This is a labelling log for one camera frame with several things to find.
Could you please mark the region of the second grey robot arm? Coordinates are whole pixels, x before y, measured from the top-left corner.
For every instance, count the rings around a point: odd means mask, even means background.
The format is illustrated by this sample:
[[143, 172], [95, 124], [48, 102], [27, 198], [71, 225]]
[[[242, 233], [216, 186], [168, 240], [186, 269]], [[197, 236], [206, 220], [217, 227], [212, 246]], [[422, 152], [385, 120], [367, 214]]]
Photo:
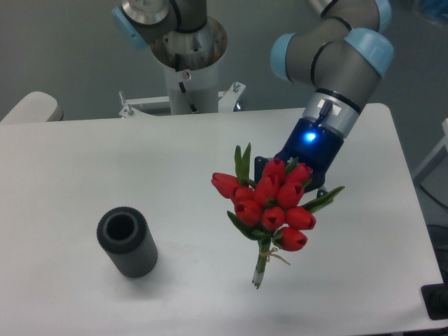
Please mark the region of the second grey robot arm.
[[207, 23], [206, 1], [121, 1], [112, 10], [116, 27], [136, 49], [175, 31], [190, 34]]

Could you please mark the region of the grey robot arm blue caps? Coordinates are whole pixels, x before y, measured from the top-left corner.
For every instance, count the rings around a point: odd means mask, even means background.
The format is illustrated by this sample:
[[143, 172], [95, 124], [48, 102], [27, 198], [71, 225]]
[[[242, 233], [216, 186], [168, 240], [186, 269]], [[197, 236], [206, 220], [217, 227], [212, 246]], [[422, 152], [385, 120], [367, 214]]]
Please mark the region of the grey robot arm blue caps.
[[307, 34], [284, 34], [273, 44], [270, 66], [314, 94], [276, 157], [311, 168], [307, 191], [321, 189], [326, 173], [372, 93], [385, 76], [394, 48], [383, 36], [389, 1], [321, 1], [321, 23]]

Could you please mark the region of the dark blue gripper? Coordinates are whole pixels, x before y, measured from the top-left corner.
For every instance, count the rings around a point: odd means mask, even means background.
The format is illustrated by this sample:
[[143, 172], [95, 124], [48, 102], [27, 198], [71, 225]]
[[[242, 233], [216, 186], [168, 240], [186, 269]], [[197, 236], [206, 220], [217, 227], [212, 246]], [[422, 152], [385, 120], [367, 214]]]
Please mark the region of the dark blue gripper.
[[[342, 147], [344, 140], [336, 133], [318, 126], [305, 118], [298, 120], [293, 128], [288, 140], [283, 148], [274, 158], [280, 158], [284, 162], [298, 159], [299, 163], [305, 163], [311, 167], [311, 183], [305, 188], [305, 192], [318, 189], [316, 198], [321, 198], [328, 194], [327, 188], [323, 185], [326, 179], [326, 172]], [[254, 181], [259, 182], [263, 176], [263, 170], [269, 158], [257, 156], [254, 159]]]

